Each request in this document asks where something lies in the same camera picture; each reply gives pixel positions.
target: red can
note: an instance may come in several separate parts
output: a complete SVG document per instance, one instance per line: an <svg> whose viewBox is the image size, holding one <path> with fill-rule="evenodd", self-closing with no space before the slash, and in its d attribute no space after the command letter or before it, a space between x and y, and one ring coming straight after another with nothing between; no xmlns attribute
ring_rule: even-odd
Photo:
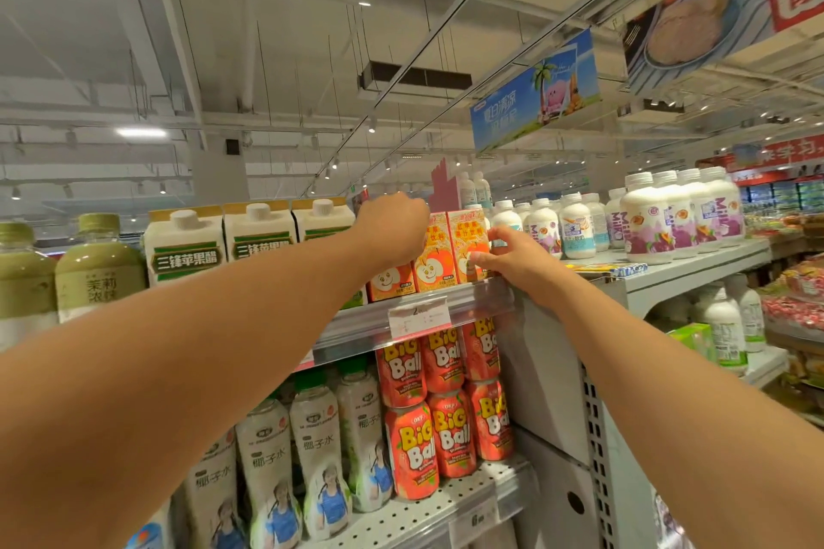
<svg viewBox="0 0 824 549"><path fill-rule="evenodd" d="M468 476L478 468L478 460L467 394L461 389L430 394L427 403L435 425L438 471L443 477Z"/></svg>
<svg viewBox="0 0 824 549"><path fill-rule="evenodd" d="M500 375L501 358L498 355L498 337L495 336L492 317L461 326L460 343L470 380L480 382Z"/></svg>
<svg viewBox="0 0 824 549"><path fill-rule="evenodd" d="M375 354L384 406L409 408L426 399L424 362L418 339L401 341Z"/></svg>
<svg viewBox="0 0 824 549"><path fill-rule="evenodd" d="M497 378L470 382L466 386L472 403L472 438L483 460L504 460L515 450L515 437L509 425L507 398Z"/></svg>
<svg viewBox="0 0 824 549"><path fill-rule="evenodd" d="M457 391L463 386L464 368L459 336L457 328L449 328L419 339L428 392Z"/></svg>
<svg viewBox="0 0 824 549"><path fill-rule="evenodd" d="M395 491L401 499L417 501L438 490L432 414L425 404L386 410L386 439Z"/></svg>

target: apple cartoon face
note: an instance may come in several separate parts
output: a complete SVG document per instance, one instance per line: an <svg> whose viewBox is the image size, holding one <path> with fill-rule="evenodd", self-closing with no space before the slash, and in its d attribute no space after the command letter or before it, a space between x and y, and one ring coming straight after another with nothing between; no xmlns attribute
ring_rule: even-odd
<svg viewBox="0 0 824 549"><path fill-rule="evenodd" d="M439 275L443 275L443 265L437 258L428 258L426 263L418 265L418 278L427 284L434 283Z"/></svg>
<svg viewBox="0 0 824 549"><path fill-rule="evenodd" d="M400 272L396 267L387 269L372 278L372 286L379 291L391 291L393 284L400 283Z"/></svg>

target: palm tree illustration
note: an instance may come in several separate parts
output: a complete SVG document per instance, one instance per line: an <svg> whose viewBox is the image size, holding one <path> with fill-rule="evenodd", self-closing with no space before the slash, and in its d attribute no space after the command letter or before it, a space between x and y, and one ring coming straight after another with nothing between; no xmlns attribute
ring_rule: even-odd
<svg viewBox="0 0 824 549"><path fill-rule="evenodd" d="M535 66L535 71L532 73L532 84L538 92L538 95L541 97L541 114L539 115L539 120L543 120L546 113L546 96L544 96L544 86L548 85L552 80L552 70L556 67L556 65L547 63L543 60Z"/></svg>

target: supermarket shelf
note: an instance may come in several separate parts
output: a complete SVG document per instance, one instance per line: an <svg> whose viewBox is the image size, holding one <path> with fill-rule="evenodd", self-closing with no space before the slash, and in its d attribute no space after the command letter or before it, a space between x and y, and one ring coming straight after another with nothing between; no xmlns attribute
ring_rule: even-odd
<svg viewBox="0 0 824 549"><path fill-rule="evenodd" d="M634 315L644 317L650 308L665 299L719 281L730 274L766 265L771 260L769 240L753 238L739 246L723 247L717 252L699 254L665 265L650 265L646 272L622 281L626 288L627 308ZM585 261L587 264L620 262L627 262L626 255L620 250L608 250Z"/></svg>
<svg viewBox="0 0 824 549"><path fill-rule="evenodd" d="M764 351L750 354L750 366L742 380L757 388L764 388L788 368L788 352L780 347L767 346Z"/></svg>
<svg viewBox="0 0 824 549"><path fill-rule="evenodd" d="M496 276L449 289L349 308L335 315L315 342L312 348L315 364L324 365L389 345L392 343L389 332L390 310L413 307L444 297L454 326L507 313L514 305L509 285L503 278Z"/></svg>
<svg viewBox="0 0 824 549"><path fill-rule="evenodd" d="M503 522L538 501L538 484L530 463L521 456L505 462L482 462L469 477L442 482L421 501L393 499L377 512L356 513L346 529L329 540L302 543L312 549L451 549L450 534L464 528L475 513L486 526ZM454 546L469 544L458 542Z"/></svg>

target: orange juice box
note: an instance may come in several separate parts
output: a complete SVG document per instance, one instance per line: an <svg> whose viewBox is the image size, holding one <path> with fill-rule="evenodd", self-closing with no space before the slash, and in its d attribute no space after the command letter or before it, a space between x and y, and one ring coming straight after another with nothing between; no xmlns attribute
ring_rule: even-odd
<svg viewBox="0 0 824 549"><path fill-rule="evenodd" d="M515 435L509 425L507 398L499 379L470 382L467 387L472 403L472 438L483 460L503 460L515 451Z"/></svg>
<svg viewBox="0 0 824 549"><path fill-rule="evenodd" d="M401 295L415 293L412 263L382 271L369 281L366 290L370 302L380 302L382 299L399 298Z"/></svg>
<svg viewBox="0 0 824 549"><path fill-rule="evenodd" d="M424 361L418 339L400 341L375 351L383 404L408 408L426 399Z"/></svg>
<svg viewBox="0 0 824 549"><path fill-rule="evenodd" d="M386 439L395 491L401 499L417 501L438 490L432 413L425 402L412 408L386 410Z"/></svg>
<svg viewBox="0 0 824 549"><path fill-rule="evenodd" d="M457 277L460 284L479 281L487 276L487 270L469 264L471 252L489 252L483 209L449 211L449 238L452 241L452 256L457 263Z"/></svg>
<svg viewBox="0 0 824 549"><path fill-rule="evenodd" d="M492 317L479 319L460 327L460 352L467 377L473 381L491 380L501 373L498 337Z"/></svg>
<svg viewBox="0 0 824 549"><path fill-rule="evenodd" d="M435 425L435 451L441 477L464 477L478 468L472 443L472 414L467 394L460 388L430 394L427 404Z"/></svg>
<svg viewBox="0 0 824 549"><path fill-rule="evenodd" d="M426 389L430 393L456 391L464 383L463 360L460 358L458 329L449 328L421 336Z"/></svg>
<svg viewBox="0 0 824 549"><path fill-rule="evenodd" d="M418 293L446 289L458 284L455 259L449 241L446 213L430 213L424 253L415 261L415 287Z"/></svg>

